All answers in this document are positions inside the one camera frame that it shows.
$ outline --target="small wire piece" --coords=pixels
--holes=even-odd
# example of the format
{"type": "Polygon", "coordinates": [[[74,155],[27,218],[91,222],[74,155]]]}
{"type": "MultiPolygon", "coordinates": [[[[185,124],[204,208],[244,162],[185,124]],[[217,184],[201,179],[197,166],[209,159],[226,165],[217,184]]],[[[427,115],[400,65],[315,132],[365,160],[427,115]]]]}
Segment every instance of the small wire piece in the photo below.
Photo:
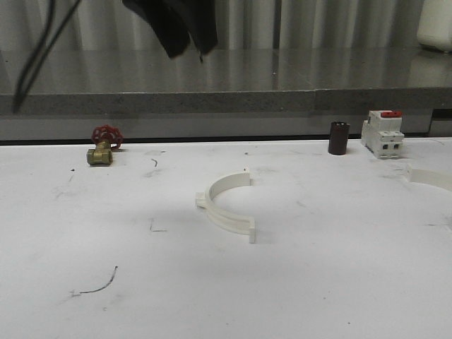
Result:
{"type": "Polygon", "coordinates": [[[114,267],[114,271],[113,271],[113,275],[112,275],[112,277],[110,278],[110,281],[107,282],[106,285],[102,286],[101,288],[98,288],[97,290],[93,290],[93,291],[85,291],[85,292],[79,292],[79,294],[81,295],[81,294],[83,294],[83,293],[95,293],[95,292],[99,292],[99,291],[102,291],[103,289],[107,288],[107,287],[112,283],[112,281],[113,281],[113,279],[114,279],[114,276],[116,275],[116,270],[117,270],[117,269],[118,269],[118,266],[115,266],[115,267],[114,267]]]}

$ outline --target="white circuit breaker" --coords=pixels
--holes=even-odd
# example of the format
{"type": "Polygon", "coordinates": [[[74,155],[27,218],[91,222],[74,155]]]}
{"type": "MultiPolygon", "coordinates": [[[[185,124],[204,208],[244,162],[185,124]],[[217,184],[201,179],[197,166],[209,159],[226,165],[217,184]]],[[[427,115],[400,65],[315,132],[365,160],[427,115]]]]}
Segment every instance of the white circuit breaker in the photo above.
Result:
{"type": "Polygon", "coordinates": [[[398,158],[404,135],[400,132],[402,112],[370,111],[362,125],[361,143],[380,159],[398,158]]]}

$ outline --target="white plastic part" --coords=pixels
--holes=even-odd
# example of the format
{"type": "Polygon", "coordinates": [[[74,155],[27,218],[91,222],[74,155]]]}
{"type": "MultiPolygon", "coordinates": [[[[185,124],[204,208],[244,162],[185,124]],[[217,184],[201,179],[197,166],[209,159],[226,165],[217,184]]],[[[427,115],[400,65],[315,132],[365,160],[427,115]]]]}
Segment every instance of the white plastic part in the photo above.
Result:
{"type": "Polygon", "coordinates": [[[407,166],[405,176],[410,182],[419,182],[452,191],[452,174],[407,166]]]}
{"type": "Polygon", "coordinates": [[[393,111],[370,111],[362,124],[361,143],[379,159],[397,159],[405,135],[400,132],[401,117],[382,117],[393,111]]]}
{"type": "Polygon", "coordinates": [[[256,224],[253,217],[238,215],[216,206],[213,199],[223,191],[235,187],[251,186],[249,170],[225,175],[207,187],[205,192],[196,194],[196,205],[205,208],[207,216],[225,230],[249,235],[249,243],[256,242],[256,224]]]}
{"type": "Polygon", "coordinates": [[[427,47],[452,51],[452,1],[424,0],[417,40],[427,47]]]}

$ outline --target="brass fitting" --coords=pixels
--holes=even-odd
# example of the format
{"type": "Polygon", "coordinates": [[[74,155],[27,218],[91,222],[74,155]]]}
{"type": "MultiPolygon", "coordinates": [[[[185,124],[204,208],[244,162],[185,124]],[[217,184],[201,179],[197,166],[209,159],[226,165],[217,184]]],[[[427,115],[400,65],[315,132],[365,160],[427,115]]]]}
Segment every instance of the brass fitting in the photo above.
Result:
{"type": "Polygon", "coordinates": [[[86,160],[92,166],[108,166],[113,162],[112,145],[107,139],[102,139],[96,144],[96,149],[88,150],[86,160]]]}

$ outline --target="white container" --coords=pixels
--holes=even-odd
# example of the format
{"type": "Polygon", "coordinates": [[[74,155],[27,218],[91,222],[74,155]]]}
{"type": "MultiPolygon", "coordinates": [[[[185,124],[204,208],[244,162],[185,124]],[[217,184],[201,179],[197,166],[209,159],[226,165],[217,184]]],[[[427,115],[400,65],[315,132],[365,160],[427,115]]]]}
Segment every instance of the white container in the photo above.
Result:
{"type": "Polygon", "coordinates": [[[425,0],[417,40],[425,47],[452,51],[452,0],[425,0]]]}

